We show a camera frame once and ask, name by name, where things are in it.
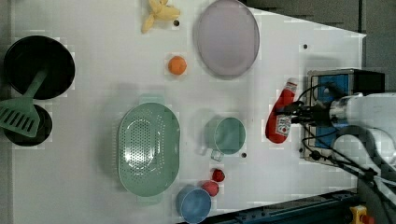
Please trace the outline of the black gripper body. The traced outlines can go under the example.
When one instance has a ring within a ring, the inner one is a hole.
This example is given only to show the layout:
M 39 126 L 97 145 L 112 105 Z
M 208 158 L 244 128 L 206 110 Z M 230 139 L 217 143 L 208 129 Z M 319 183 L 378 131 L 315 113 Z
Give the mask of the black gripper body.
M 330 104 L 316 102 L 314 105 L 304 105 L 299 115 L 302 124 L 312 126 L 331 126 Z

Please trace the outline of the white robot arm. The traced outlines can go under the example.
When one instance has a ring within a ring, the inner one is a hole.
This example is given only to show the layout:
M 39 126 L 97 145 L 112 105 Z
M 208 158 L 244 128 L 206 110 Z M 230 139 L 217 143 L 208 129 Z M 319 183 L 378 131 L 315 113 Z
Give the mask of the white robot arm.
M 339 97 L 328 104 L 296 101 L 275 107 L 269 120 L 334 127 L 327 159 L 372 187 L 378 197 L 395 203 L 395 95 L 376 93 Z

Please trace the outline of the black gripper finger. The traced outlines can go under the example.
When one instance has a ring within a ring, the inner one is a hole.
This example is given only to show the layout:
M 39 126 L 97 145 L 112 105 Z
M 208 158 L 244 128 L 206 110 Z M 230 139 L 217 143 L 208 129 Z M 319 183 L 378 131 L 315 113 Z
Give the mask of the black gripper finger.
M 286 115 L 278 115 L 276 117 L 276 123 L 277 124 L 297 124 L 300 123 L 301 121 L 297 117 L 291 117 L 291 116 L 286 116 Z
M 288 105 L 280 106 L 276 109 L 276 113 L 294 113 L 304 105 L 301 101 L 292 102 Z

